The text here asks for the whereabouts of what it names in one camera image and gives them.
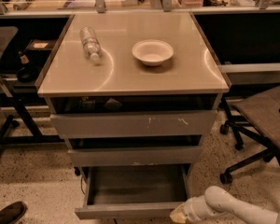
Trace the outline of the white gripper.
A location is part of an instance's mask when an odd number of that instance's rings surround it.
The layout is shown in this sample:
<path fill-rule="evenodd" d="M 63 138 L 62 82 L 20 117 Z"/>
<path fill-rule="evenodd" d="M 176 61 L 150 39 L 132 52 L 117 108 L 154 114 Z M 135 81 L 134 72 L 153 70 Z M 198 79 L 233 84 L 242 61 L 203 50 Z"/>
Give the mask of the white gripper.
<path fill-rule="evenodd" d="M 184 205 L 180 204 L 170 213 L 169 217 L 174 223 L 185 224 L 186 220 L 193 223 L 202 221 L 208 215 L 205 198 L 200 196 L 188 199 L 184 202 Z"/>

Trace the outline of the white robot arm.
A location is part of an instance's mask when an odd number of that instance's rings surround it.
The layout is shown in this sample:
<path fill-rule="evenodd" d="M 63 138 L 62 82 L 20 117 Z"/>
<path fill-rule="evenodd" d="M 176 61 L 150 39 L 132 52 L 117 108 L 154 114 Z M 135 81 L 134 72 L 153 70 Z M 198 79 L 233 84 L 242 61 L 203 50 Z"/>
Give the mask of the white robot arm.
<path fill-rule="evenodd" d="M 204 195 L 192 197 L 170 213 L 175 223 L 198 223 L 208 217 L 232 214 L 246 224 L 280 224 L 278 213 L 236 199 L 218 186 L 207 188 Z"/>

